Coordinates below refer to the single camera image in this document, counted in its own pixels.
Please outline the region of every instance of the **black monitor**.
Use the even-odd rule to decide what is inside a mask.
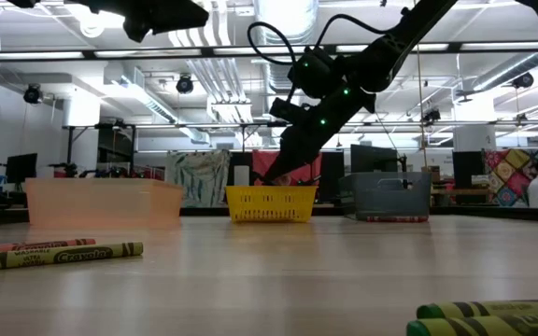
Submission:
[[[26,178],[36,177],[36,153],[7,158],[8,183],[22,183]]]
[[[394,149],[350,146],[350,163],[352,173],[398,172],[398,153]]]

